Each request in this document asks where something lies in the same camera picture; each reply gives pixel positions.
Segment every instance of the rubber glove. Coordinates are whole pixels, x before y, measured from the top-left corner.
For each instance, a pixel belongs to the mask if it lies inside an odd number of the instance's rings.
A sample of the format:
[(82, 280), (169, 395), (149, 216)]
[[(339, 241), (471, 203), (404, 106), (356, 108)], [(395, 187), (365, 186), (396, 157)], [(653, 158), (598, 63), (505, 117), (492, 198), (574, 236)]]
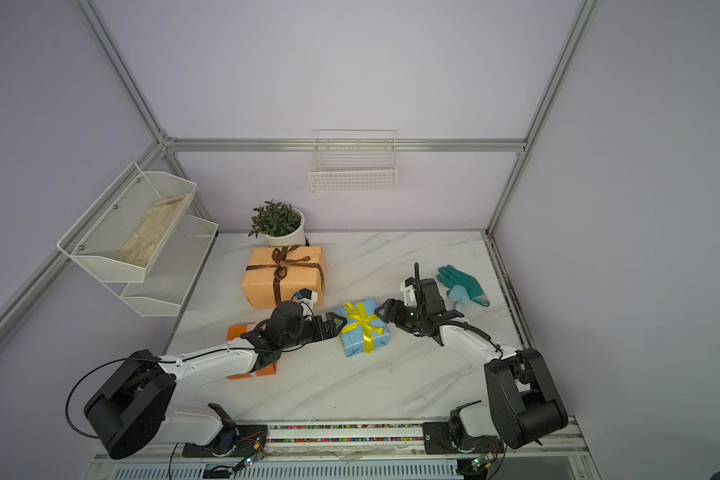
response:
[(467, 289), (461, 285), (454, 285), (453, 288), (448, 291), (448, 298), (456, 302), (454, 310), (464, 313), (464, 303), (469, 302), (469, 293), (467, 293)]
[(438, 272), (440, 272), (438, 281), (447, 288), (452, 289), (454, 285), (462, 285), (467, 289), (470, 300), (482, 306), (490, 306), (490, 302), (488, 302), (488, 298), (480, 287), (480, 283), (472, 275), (456, 270), (453, 265), (441, 266)]

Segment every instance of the lavender wall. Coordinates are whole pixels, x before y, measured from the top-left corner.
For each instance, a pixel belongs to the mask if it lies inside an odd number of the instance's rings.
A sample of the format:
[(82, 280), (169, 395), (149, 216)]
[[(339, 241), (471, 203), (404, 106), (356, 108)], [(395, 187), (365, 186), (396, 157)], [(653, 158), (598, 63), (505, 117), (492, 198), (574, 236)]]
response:
[(524, 138), (580, 0), (99, 0), (174, 137)]
[(603, 2), (497, 238), (604, 479), (720, 470), (720, 2)]
[(0, 0), (0, 307), (149, 144), (70, 2)]
[(222, 230), (249, 230), (252, 208), (275, 198), (304, 212), (309, 231), (485, 228), (515, 154), (401, 153), (396, 191), (357, 194), (313, 194), (310, 153), (182, 152), (179, 157)]
[[(0, 306), (149, 144), (71, 2), (0, 0)], [(170, 322), (68, 268), (0, 354), (0, 478), (82, 478), (99, 444), (67, 426), (69, 389), (105, 360), (158, 350)], [(73, 400), (88, 431), (99, 380)]]

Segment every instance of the beige cloth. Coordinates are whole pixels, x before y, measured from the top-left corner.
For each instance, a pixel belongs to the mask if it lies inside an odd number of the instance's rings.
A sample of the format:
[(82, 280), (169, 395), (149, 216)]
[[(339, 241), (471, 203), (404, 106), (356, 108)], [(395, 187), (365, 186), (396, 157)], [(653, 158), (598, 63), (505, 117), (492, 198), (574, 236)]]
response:
[(147, 208), (139, 227), (118, 250), (117, 259), (126, 264), (146, 266), (189, 196), (161, 198)]

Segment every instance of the brown bow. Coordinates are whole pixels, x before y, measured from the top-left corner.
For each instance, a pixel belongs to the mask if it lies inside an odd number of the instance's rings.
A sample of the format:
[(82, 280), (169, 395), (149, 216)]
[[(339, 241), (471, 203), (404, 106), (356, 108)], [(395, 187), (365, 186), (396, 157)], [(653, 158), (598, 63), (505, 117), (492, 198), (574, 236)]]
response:
[(308, 266), (311, 268), (316, 268), (320, 272), (320, 285), (323, 290), (323, 292), (326, 291), (326, 276), (322, 272), (322, 267), (320, 264), (305, 264), (303, 262), (307, 262), (308, 260), (311, 260), (309, 256), (304, 256), (298, 260), (288, 260), (288, 254), (293, 252), (298, 248), (298, 245), (283, 247), (282, 250), (279, 248), (275, 248), (272, 251), (272, 261), (275, 262), (271, 265), (248, 265), (246, 267), (246, 270), (258, 270), (261, 268), (273, 268), (275, 267), (275, 279), (272, 282), (272, 289), (275, 291), (275, 304), (277, 306), (280, 306), (282, 304), (282, 297), (280, 293), (280, 280), (286, 278), (288, 275), (288, 267), (289, 266)]

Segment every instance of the green glove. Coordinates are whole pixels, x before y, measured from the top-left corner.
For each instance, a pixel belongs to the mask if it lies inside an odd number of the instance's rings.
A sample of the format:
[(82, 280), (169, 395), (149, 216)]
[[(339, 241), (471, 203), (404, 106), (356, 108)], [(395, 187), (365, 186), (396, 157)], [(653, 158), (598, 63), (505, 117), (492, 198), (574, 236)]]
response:
[(456, 270), (452, 265), (441, 266), (438, 272), (440, 272), (438, 282), (447, 288), (453, 288), (454, 285), (461, 285), (467, 289), (470, 300), (482, 306), (490, 306), (488, 298), (485, 296), (485, 293), (483, 293), (483, 289), (480, 288), (480, 283), (478, 283), (472, 275), (467, 275), (460, 270)]

